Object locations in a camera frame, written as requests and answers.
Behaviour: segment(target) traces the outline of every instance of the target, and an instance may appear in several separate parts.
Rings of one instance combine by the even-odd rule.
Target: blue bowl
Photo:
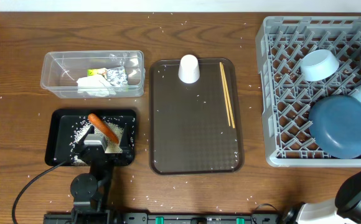
[[[330,96],[309,113],[309,127],[316,144],[340,159],[361,155],[361,103],[349,96]]]

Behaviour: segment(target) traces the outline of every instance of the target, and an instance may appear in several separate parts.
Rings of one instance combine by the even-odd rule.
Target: food packet
[[[124,66],[117,68],[88,69],[88,76],[103,75],[113,86],[128,86],[128,76]]]

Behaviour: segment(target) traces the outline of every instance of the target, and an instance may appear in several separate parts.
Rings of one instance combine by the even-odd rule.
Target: dish rack
[[[338,159],[324,152],[311,137],[308,120],[315,102],[350,95],[361,84],[361,17],[267,17],[255,42],[268,163],[274,167],[361,167],[361,156]],[[330,50],[340,67],[329,78],[305,82],[299,70],[301,59],[317,49]]]

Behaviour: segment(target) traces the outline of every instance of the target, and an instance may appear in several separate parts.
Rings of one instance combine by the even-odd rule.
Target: green connector
[[[244,224],[244,218],[236,218],[236,224]]]
[[[156,217],[156,224],[164,224],[164,217]]]

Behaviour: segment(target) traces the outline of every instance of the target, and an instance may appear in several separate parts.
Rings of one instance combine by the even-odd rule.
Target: white wall
[[[0,11],[361,12],[361,0],[0,0]]]

